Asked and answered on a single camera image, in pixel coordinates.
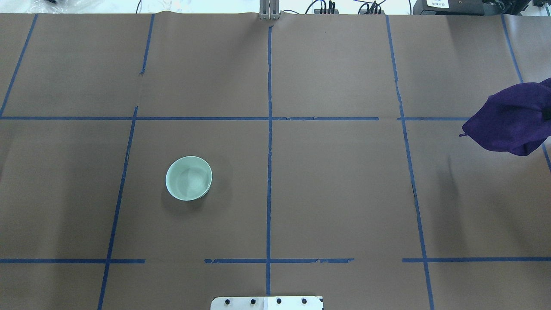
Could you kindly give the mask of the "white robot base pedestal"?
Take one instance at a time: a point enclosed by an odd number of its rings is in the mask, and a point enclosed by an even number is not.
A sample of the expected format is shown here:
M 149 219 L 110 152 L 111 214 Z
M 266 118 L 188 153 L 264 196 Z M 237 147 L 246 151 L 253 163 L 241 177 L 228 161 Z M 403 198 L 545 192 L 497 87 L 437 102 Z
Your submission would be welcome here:
M 318 296 L 238 296 L 214 298 L 211 310 L 323 310 Z

